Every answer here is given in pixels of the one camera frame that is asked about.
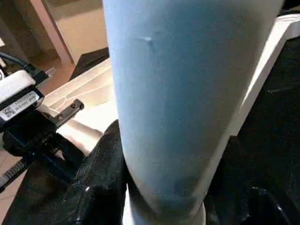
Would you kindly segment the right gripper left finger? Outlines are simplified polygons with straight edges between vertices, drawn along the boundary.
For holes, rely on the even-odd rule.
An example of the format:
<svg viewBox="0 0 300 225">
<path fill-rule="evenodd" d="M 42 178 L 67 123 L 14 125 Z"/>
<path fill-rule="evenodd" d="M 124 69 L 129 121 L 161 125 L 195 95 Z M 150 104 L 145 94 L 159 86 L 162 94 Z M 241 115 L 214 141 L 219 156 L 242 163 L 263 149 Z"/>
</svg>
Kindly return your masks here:
<svg viewBox="0 0 300 225">
<path fill-rule="evenodd" d="M 121 225 L 127 190 L 118 120 L 112 122 L 63 198 L 65 225 Z"/>
</svg>

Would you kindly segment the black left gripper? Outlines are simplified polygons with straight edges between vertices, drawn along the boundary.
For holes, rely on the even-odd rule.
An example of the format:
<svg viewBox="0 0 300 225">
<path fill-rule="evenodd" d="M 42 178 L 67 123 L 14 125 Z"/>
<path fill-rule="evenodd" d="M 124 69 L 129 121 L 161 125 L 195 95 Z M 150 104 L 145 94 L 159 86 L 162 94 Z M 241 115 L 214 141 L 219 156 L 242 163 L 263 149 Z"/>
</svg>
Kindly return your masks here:
<svg viewBox="0 0 300 225">
<path fill-rule="evenodd" d="M 3 147 L 20 160 L 3 173 L 2 185 L 9 186 L 35 163 L 61 182 L 71 183 L 84 154 L 57 130 L 83 109 L 83 102 L 76 99 L 56 116 L 36 110 L 5 126 Z"/>
</svg>

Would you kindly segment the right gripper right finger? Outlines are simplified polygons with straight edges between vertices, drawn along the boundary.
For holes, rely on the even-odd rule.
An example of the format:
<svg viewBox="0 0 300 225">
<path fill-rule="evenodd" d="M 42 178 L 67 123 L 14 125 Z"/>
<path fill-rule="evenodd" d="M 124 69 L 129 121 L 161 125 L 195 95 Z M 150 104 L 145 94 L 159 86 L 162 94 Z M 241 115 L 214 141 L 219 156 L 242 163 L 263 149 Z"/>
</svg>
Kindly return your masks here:
<svg viewBox="0 0 300 225">
<path fill-rule="evenodd" d="M 298 225 L 300 211 L 231 138 L 204 199 L 208 225 Z"/>
</svg>

